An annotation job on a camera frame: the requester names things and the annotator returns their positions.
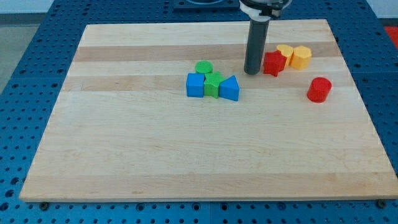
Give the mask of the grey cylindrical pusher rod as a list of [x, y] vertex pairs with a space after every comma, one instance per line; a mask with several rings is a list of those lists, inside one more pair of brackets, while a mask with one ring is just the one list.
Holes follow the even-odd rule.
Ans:
[[260, 71], [268, 26], [269, 20], [265, 22], [250, 20], [244, 62], [244, 72], [248, 75], [255, 75]]

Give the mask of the white and black rod mount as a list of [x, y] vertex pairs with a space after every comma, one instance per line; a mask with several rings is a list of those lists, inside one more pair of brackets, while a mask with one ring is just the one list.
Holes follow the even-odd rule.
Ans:
[[277, 19], [292, 0], [239, 0], [239, 8], [254, 21]]

